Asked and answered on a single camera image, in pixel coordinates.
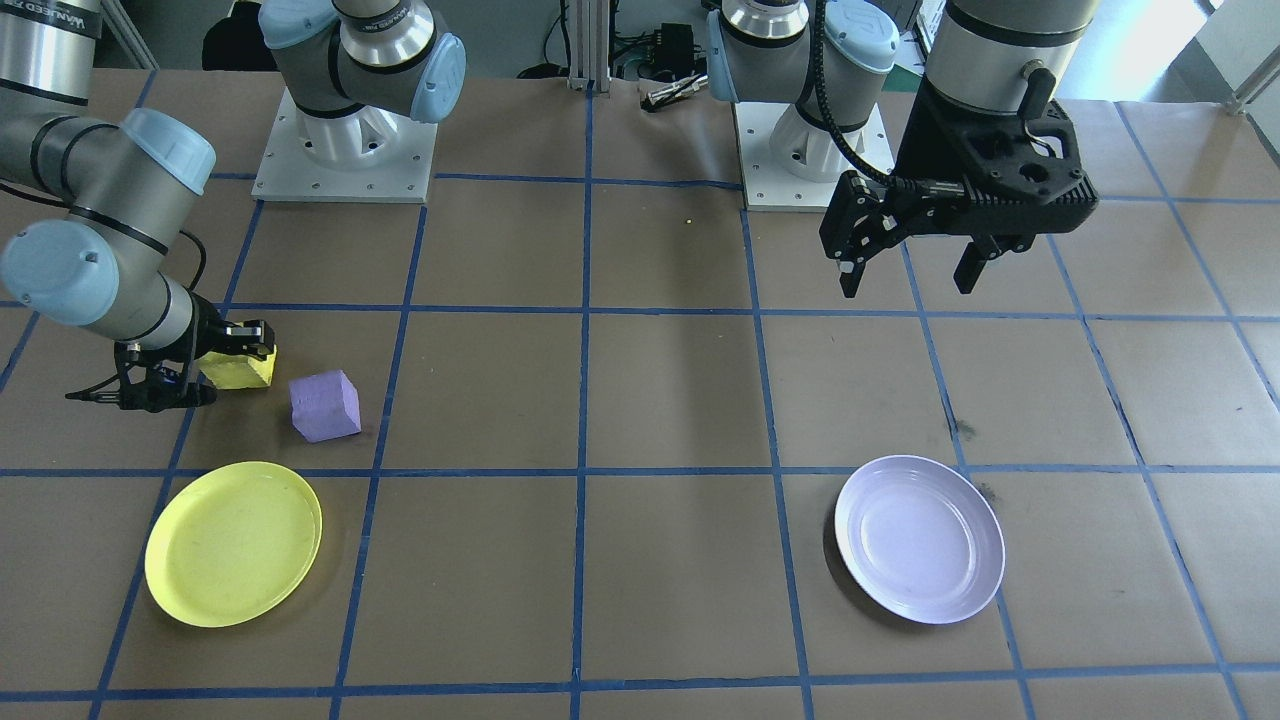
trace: foam block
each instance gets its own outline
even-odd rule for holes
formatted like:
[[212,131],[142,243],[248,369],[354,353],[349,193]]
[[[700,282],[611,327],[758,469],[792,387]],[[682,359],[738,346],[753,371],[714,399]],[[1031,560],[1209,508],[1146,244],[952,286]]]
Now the foam block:
[[307,442],[360,432],[360,396],[342,370],[289,380],[289,402],[293,427]]
[[273,351],[266,360],[259,360],[251,355],[209,352],[200,359],[200,372],[218,389],[270,387],[271,375],[275,373],[276,355],[279,352]]

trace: yellow plate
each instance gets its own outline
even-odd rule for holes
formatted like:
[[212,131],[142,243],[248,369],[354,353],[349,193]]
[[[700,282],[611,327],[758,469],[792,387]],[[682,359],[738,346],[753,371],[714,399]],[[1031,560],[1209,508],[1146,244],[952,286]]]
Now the yellow plate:
[[244,623],[302,583],[320,530],[320,501],[297,473],[271,462],[227,465],[160,514],[147,541],[147,587],[189,625]]

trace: white plate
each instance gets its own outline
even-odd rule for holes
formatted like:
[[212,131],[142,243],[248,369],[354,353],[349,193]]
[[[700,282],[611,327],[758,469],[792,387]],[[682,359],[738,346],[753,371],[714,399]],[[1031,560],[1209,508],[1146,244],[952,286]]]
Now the white plate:
[[996,514],[959,473],[913,455],[854,473],[836,501],[836,544],[876,602],[918,623],[973,618],[1005,577]]

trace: black cable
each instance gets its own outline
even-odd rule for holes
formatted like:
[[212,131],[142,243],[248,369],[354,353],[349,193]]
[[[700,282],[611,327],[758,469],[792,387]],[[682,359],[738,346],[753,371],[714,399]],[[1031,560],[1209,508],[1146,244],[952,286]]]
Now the black cable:
[[568,46],[568,4],[561,0],[561,36],[564,37],[564,67],[573,67],[573,54]]
[[205,250],[205,243],[200,242],[200,238],[193,233],[187,232],[186,229],[180,229],[178,233],[189,240],[200,252],[200,264],[196,265],[196,274],[191,278],[191,283],[187,286],[188,291],[195,292],[196,286],[200,284],[200,278],[205,277],[205,264],[209,261],[209,251]]
[[547,36],[543,37],[543,60],[545,63],[550,63],[552,61],[552,59],[547,55],[547,44],[550,41],[552,33],[556,32],[556,26],[558,26],[558,24],[561,24],[561,23],[564,22],[564,13],[566,13],[564,3],[561,3],[561,14],[559,14],[559,17],[556,18],[554,20],[552,20],[550,27],[547,28]]
[[40,205],[49,205],[50,208],[67,208],[67,204],[63,202],[61,200],[32,195],[29,192],[20,191],[17,187],[10,187],[9,184],[5,184],[3,182],[0,182],[0,191],[6,192],[14,197],[26,200],[28,202],[38,202]]
[[657,45],[657,42],[658,42],[657,38],[645,37],[645,38],[637,40],[636,42],[631,42],[628,45],[623,45],[621,50],[617,50],[612,55],[609,55],[609,63],[611,64],[616,63],[620,58],[622,58],[623,55],[626,55],[627,53],[630,53],[632,50],[636,50],[637,47],[648,47],[648,46],[652,46],[652,45]]
[[814,10],[814,23],[810,31],[813,32],[813,37],[809,44],[809,67],[813,72],[813,88],[818,97],[818,111],[822,113],[822,123],[827,126],[827,132],[831,135],[831,140],[836,143],[836,147],[840,149],[840,154],[849,160],[849,164],[858,168],[858,172],[884,187],[908,190],[915,183],[904,178],[890,176],[864,160],[856,150],[849,146],[849,141],[845,140],[844,133],[841,133],[838,126],[836,126],[836,118],[831,113],[831,102],[827,99],[827,78],[823,73],[823,59],[827,45],[826,28],[827,0],[818,0]]
[[[54,200],[51,197],[41,197],[38,195],[32,195],[29,192],[24,192],[15,187],[10,187],[8,183],[3,182],[0,182],[0,192],[9,193],[14,197],[19,197],[28,202],[47,205],[50,208],[63,208],[63,209],[69,208],[69,205],[63,202],[61,200]],[[191,232],[186,229],[180,229],[178,232],[184,237],[187,237],[188,240],[191,240],[191,242],[196,246],[196,250],[200,252],[200,264],[196,266],[196,274],[195,277],[191,278],[191,283],[187,284],[187,290],[195,291],[196,286],[200,284],[200,278],[205,275],[205,265],[209,263],[209,250],[206,250],[205,243],[201,242],[200,238],[192,234]]]

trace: robot arm label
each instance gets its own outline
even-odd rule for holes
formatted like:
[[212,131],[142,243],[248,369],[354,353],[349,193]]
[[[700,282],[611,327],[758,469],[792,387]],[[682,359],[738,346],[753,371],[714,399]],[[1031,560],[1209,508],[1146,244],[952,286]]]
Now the robot arm label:
[[0,0],[0,13],[8,13],[99,40],[102,37],[102,14],[88,8],[59,0]]

